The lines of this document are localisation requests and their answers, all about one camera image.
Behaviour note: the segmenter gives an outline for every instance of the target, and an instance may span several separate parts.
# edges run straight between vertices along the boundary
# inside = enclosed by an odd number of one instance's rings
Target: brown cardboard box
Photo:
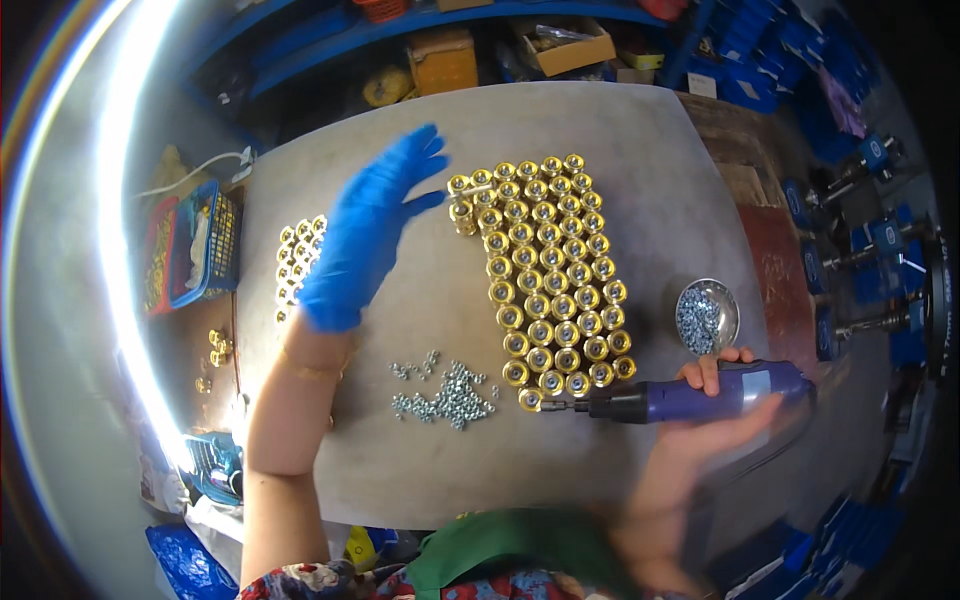
[[[544,50],[543,52],[537,52],[533,43],[530,41],[530,37],[533,35],[538,24],[552,24],[548,22],[549,20],[550,19],[541,18],[515,21],[513,23],[514,31],[521,38],[521,43],[526,46],[527,52],[534,55],[534,58],[537,59],[537,64],[540,65],[540,70],[543,71],[543,75],[553,77],[570,69],[616,58],[616,50],[613,48],[613,40],[610,34],[608,34],[604,28],[600,27],[595,20],[589,17],[578,18],[576,22],[580,25],[580,31],[585,34],[592,34],[594,36],[593,39],[575,41],[572,44],[566,44],[566,46],[558,46]],[[563,26],[562,22],[558,22],[557,24],[561,27]]]
[[[476,87],[473,37],[466,29],[440,29],[409,37],[407,56],[420,96]]]
[[[482,7],[488,4],[493,4],[493,0],[437,0],[437,8],[440,9],[440,12],[472,9],[473,7]]]

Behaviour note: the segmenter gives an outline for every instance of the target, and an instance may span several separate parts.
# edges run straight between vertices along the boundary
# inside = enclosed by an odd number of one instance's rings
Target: blue nitrile glove
[[[444,201],[445,192],[404,199],[421,181],[446,168],[437,126],[399,139],[347,183],[330,214],[323,249],[298,298],[314,329],[342,333],[360,324],[383,278],[396,264],[407,221]]]

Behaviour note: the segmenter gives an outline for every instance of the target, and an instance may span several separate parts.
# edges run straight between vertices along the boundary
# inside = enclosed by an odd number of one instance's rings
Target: paper label
[[[691,94],[706,96],[716,100],[717,82],[712,77],[700,75],[699,73],[687,73],[686,83],[690,87]]]

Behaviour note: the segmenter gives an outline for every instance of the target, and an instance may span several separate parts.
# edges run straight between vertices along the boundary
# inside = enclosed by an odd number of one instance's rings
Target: workbench
[[[576,152],[605,201],[617,275],[628,285],[626,329],[636,380],[672,378],[691,354],[672,312],[693,279],[724,281],[741,314],[738,344],[768,350],[751,251],[726,185],[670,90],[598,83],[507,84],[421,98],[369,112],[264,155],[249,183],[237,291],[237,360],[253,401],[278,350],[276,248],[285,225],[328,212],[345,181],[398,135],[437,123],[449,169],[414,190],[501,160]],[[464,511],[613,500],[639,475],[655,427],[583,415],[523,412],[500,377],[503,332],[487,299],[477,237],[458,236],[442,209],[405,231],[397,264],[358,330],[359,349],[334,400],[336,426],[316,463],[324,519],[431,529]],[[440,378],[400,381],[392,362],[437,349],[489,375],[498,410],[458,432],[399,422],[399,392],[431,396]]]

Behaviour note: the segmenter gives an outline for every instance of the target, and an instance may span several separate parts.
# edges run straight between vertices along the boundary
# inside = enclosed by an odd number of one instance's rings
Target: gold bangle
[[[300,379],[323,379],[333,375],[337,378],[337,381],[340,381],[344,378],[344,370],[347,368],[346,364],[341,369],[312,369],[310,367],[301,367],[290,360],[290,356],[287,354],[287,348],[284,347],[280,347],[280,360]]]

